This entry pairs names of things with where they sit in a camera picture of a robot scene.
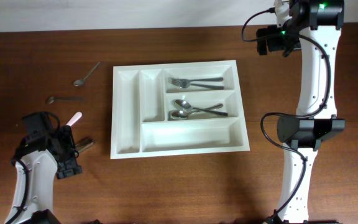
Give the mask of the long steel tongs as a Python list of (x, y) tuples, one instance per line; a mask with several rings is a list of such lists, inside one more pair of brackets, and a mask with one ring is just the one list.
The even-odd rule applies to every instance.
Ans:
[(82, 139), (79, 143), (76, 144), (76, 151), (81, 154), (82, 152), (85, 152), (89, 148), (91, 148), (95, 144), (95, 141), (93, 139)]

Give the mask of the pink plastic knife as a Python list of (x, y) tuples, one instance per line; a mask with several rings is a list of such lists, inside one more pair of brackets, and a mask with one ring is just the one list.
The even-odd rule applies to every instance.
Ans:
[(82, 112), (76, 112), (70, 120), (66, 123), (67, 126), (73, 126), (82, 117)]

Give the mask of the small dark teaspoon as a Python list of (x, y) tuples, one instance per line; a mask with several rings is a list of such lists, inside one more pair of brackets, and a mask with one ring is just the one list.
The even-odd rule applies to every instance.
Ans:
[(78, 98), (78, 97), (55, 97), (55, 96), (50, 96), (45, 100), (45, 104), (46, 105), (51, 105), (52, 103), (56, 102), (56, 101), (83, 101), (83, 98)]

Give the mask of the steel fork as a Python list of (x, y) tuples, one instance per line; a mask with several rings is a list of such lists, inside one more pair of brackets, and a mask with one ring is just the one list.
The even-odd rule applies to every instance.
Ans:
[(222, 82), (223, 77), (217, 78), (202, 78), (202, 79), (181, 79), (181, 78), (170, 78), (169, 81), (172, 85), (178, 86), (180, 88), (187, 88), (190, 86), (191, 82)]
[(180, 88), (189, 88), (190, 86), (197, 86), (201, 88), (207, 88), (212, 90), (223, 90), (223, 86), (214, 86), (214, 85), (201, 85), (201, 84), (191, 84), (189, 82), (179, 82), (179, 81), (171, 81), (172, 85), (175, 85)]

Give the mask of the steel tablespoon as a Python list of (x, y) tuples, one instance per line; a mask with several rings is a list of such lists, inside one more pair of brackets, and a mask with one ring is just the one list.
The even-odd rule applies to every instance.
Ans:
[[(216, 109), (220, 109), (223, 107), (222, 103), (216, 104), (214, 106), (210, 106), (208, 108), (206, 108), (206, 110), (216, 110)], [(185, 120), (188, 119), (188, 117), (193, 114), (193, 113), (198, 113), (200, 112), (199, 110), (193, 110), (190, 112), (184, 112), (182, 110), (175, 110), (175, 111), (171, 111), (169, 112), (169, 118), (170, 120)]]
[(179, 110), (185, 111), (187, 113), (190, 111), (193, 111), (193, 110), (199, 110), (202, 112), (211, 113), (211, 114), (215, 114), (218, 116), (228, 117), (228, 114), (226, 112), (220, 112), (220, 111), (215, 111), (215, 110), (206, 110), (206, 109), (202, 109), (202, 108), (193, 107), (189, 104), (189, 102), (187, 102), (185, 100), (177, 99), (173, 102), (173, 104)]

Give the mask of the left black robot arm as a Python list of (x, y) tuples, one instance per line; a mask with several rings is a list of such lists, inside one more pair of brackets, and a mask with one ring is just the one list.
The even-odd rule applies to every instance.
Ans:
[(82, 173), (71, 130), (81, 117), (75, 113), (66, 125), (47, 111), (22, 118), (27, 135), (11, 159), (17, 180), (6, 223), (59, 222), (53, 214), (53, 182)]

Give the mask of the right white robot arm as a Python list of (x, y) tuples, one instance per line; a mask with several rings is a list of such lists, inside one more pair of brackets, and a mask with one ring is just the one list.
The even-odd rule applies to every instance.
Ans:
[(308, 193), (322, 143), (344, 130), (334, 99), (336, 52), (344, 1), (275, 1), (277, 23), (259, 30), (258, 51), (301, 50), (301, 93), (294, 115), (277, 113), (278, 147), (284, 150), (278, 207), (266, 223), (308, 223)]

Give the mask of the small steel teaspoon upper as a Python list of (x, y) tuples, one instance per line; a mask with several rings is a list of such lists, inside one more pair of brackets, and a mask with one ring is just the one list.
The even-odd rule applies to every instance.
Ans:
[(74, 86), (83, 86), (85, 84), (86, 79), (93, 74), (93, 72), (99, 67), (101, 62), (97, 62), (96, 65), (81, 79), (75, 80), (73, 82)]

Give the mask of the white plastic cutlery tray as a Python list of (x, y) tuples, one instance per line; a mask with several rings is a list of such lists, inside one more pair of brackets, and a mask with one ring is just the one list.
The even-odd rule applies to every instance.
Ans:
[(250, 149), (236, 62), (113, 69), (111, 159)]

